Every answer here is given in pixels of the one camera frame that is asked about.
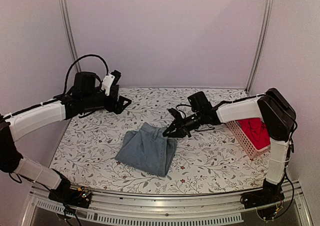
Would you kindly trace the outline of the light blue denim jeans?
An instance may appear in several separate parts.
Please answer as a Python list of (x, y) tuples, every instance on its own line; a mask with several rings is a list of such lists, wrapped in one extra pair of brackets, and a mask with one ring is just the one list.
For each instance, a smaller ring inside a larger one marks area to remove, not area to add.
[(146, 173), (165, 177), (171, 167), (178, 141), (163, 136), (165, 130), (143, 123), (139, 130), (127, 131), (115, 159)]

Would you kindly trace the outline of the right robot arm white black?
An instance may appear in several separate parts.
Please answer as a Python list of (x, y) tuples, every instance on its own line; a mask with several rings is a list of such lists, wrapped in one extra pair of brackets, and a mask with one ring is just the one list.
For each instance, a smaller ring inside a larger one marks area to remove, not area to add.
[(165, 129), (168, 138), (191, 137), (201, 126), (238, 123), (256, 150), (270, 149), (268, 171), (258, 199), (269, 204), (281, 191), (286, 168), (294, 152), (293, 134), (298, 128), (296, 112), (283, 95), (270, 88), (265, 93), (212, 105), (203, 91), (187, 98), (192, 115), (182, 117), (177, 108), (169, 108), (173, 122)]

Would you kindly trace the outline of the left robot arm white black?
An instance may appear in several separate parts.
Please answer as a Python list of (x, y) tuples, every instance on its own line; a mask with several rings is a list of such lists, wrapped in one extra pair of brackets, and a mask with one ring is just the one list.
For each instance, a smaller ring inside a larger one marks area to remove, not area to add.
[(107, 71), (104, 78), (89, 71), (77, 72), (71, 88), (53, 98), (0, 117), (0, 170), (43, 185), (63, 202), (74, 199), (70, 181), (60, 172), (23, 156), (15, 143), (22, 137), (52, 123), (74, 117), (85, 118), (106, 110), (117, 115), (131, 104), (119, 95), (118, 81), (122, 74)]

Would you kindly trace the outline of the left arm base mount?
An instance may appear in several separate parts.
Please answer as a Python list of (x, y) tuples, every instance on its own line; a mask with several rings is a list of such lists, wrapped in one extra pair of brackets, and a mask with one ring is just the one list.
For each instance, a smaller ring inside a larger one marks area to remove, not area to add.
[(58, 187), (50, 190), (48, 198), (69, 206), (88, 209), (92, 199), (92, 191), (83, 187), (77, 189), (69, 186)]

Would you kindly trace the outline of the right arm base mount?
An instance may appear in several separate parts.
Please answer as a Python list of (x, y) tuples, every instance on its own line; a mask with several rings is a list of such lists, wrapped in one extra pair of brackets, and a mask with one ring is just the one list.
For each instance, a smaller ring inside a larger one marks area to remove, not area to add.
[(276, 218), (284, 206), (285, 196), (280, 191), (273, 189), (260, 189), (252, 192), (243, 193), (240, 203), (245, 209), (256, 208), (256, 213), (263, 221), (271, 221)]

